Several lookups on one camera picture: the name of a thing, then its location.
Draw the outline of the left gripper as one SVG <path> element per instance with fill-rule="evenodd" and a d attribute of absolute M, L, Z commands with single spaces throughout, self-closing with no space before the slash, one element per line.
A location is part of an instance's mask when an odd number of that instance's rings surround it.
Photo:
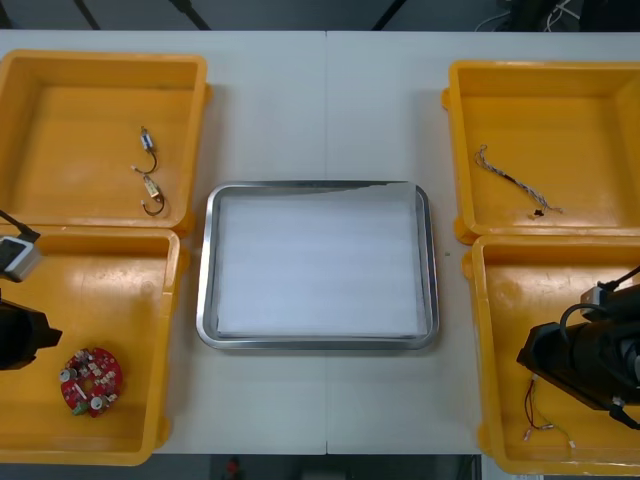
<path fill-rule="evenodd" d="M 1 370 L 18 370 L 32 363 L 40 349 L 55 347 L 61 330 L 47 316 L 9 301 L 1 301 Z"/>

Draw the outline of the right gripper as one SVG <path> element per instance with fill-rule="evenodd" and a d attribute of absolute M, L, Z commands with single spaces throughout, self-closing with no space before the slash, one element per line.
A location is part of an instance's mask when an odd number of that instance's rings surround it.
<path fill-rule="evenodd" d="M 517 362 L 594 410 L 608 410 L 618 392 L 615 343 L 595 323 L 561 332 L 558 323 L 531 329 Z"/>

